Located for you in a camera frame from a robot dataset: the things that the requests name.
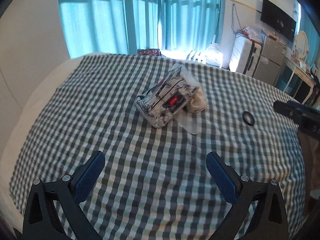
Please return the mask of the black round object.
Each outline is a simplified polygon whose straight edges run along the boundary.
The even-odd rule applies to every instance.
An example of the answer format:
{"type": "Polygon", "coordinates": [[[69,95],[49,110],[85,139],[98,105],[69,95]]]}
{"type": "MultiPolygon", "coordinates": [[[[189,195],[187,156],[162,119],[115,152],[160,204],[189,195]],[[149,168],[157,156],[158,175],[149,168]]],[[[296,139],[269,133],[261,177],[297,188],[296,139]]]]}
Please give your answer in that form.
{"type": "Polygon", "coordinates": [[[253,126],[255,124],[254,116],[251,113],[249,113],[248,111],[244,111],[242,113],[242,119],[243,119],[244,123],[248,126],[253,126]]]}

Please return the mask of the white suitcase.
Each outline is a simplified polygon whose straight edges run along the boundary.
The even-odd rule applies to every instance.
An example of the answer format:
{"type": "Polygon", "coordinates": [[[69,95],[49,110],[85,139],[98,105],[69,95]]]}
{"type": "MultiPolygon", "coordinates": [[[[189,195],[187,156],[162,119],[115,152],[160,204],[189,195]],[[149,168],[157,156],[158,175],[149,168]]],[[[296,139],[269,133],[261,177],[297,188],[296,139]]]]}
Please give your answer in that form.
{"type": "Polygon", "coordinates": [[[238,35],[234,41],[229,70],[253,77],[260,52],[260,44],[238,35]]]}

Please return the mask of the cardboard box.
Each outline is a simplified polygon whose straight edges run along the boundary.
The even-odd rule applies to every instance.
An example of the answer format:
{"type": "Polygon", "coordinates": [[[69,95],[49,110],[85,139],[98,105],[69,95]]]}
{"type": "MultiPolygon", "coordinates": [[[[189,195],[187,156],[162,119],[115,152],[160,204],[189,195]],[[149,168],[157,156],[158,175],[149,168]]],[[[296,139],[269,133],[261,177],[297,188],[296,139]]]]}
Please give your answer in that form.
{"type": "Polygon", "coordinates": [[[297,132],[305,166],[305,204],[304,216],[313,209],[313,203],[319,197],[319,140],[297,132]]]}

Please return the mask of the wall television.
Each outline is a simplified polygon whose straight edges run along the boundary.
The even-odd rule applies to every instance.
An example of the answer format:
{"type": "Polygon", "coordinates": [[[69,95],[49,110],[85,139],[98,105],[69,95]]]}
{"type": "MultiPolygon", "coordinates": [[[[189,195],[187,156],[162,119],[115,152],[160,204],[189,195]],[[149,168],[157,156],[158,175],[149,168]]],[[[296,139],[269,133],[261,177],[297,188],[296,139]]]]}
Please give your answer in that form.
{"type": "Polygon", "coordinates": [[[271,1],[263,0],[260,20],[293,42],[296,21],[271,1]]]}

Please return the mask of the white dressing table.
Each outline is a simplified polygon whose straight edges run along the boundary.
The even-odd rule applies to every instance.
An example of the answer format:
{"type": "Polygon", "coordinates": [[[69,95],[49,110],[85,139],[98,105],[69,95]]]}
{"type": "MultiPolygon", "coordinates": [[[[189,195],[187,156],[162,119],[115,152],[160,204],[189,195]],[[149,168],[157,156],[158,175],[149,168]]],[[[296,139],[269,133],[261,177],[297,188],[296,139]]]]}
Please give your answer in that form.
{"type": "Polygon", "coordinates": [[[284,57],[275,87],[298,102],[306,104],[312,96],[316,82],[306,70],[284,57]]]}

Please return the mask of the teal curtain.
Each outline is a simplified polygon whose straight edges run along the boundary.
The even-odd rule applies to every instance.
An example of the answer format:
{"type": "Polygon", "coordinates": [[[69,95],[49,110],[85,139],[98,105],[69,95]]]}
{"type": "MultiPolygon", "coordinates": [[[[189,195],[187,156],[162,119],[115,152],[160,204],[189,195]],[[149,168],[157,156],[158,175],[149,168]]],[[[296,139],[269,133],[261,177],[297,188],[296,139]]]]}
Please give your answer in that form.
{"type": "Polygon", "coordinates": [[[140,49],[205,50],[222,35],[225,0],[58,0],[70,57],[140,49]]]}

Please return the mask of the beige cloth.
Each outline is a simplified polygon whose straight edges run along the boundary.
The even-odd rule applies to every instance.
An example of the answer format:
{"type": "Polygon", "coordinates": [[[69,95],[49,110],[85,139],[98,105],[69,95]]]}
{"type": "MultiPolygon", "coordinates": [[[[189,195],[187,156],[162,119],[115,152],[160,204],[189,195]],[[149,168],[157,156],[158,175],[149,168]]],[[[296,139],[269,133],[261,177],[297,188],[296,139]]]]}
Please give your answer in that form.
{"type": "Polygon", "coordinates": [[[190,113],[200,113],[201,111],[204,111],[207,107],[207,99],[201,87],[186,104],[187,111],[190,113]]]}

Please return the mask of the grey mini fridge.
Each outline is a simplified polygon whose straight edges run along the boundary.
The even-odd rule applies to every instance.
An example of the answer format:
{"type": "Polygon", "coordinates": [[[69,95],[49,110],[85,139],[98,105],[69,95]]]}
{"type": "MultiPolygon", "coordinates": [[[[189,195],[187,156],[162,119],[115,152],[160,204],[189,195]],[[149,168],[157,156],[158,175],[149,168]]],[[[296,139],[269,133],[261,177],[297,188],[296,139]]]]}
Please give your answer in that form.
{"type": "Polygon", "coordinates": [[[271,37],[266,36],[253,77],[275,86],[280,75],[284,55],[285,47],[271,37]]]}

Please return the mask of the checkered bed sheet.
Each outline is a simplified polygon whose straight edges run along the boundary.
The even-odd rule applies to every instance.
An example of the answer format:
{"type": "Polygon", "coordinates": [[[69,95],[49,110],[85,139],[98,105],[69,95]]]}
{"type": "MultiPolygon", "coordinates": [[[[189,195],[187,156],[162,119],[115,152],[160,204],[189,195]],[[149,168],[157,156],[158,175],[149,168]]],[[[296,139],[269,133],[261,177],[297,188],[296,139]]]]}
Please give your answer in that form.
{"type": "Polygon", "coordinates": [[[34,179],[73,173],[95,150],[105,168],[82,208],[104,239],[207,239],[230,208],[206,169],[216,152],[253,181],[276,179],[289,235],[304,222],[305,170],[297,126],[273,110],[290,97],[251,77],[186,63],[208,107],[190,134],[176,120],[160,129],[135,98],[158,83],[174,60],[135,55],[86,56],[55,85],[22,145],[9,193],[24,212],[34,179]],[[242,113],[254,116],[248,126],[242,113]]]}

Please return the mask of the patterned bag on floor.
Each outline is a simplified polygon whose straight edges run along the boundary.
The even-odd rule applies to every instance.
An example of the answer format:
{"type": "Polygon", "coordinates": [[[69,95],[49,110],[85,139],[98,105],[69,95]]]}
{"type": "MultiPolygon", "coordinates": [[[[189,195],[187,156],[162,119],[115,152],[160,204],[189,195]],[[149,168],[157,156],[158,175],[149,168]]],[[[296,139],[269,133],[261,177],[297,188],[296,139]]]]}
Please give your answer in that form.
{"type": "Polygon", "coordinates": [[[161,57],[161,51],[159,49],[138,49],[137,55],[140,56],[159,56],[161,57]]]}

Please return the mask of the clear plastic strip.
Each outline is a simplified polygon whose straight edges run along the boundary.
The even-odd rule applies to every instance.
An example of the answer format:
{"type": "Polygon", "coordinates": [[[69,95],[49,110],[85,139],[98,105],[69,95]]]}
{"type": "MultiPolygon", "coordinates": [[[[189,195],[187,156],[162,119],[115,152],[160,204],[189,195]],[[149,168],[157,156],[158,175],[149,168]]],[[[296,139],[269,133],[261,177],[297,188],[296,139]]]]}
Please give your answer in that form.
{"type": "Polygon", "coordinates": [[[189,111],[182,109],[176,115],[174,115],[174,119],[188,133],[190,134],[199,133],[200,126],[197,123],[197,114],[190,113],[189,111]]]}

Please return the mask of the oval mirror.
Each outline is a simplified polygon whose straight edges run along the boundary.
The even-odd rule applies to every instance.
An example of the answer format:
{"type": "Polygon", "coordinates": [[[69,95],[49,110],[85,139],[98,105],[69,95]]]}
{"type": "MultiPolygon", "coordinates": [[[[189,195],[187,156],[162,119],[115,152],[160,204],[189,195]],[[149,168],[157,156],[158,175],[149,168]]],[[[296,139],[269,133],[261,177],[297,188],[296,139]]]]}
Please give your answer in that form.
{"type": "Polygon", "coordinates": [[[299,60],[305,59],[305,57],[309,53],[308,37],[305,31],[303,30],[300,30],[295,37],[294,52],[295,52],[296,58],[299,60]]]}

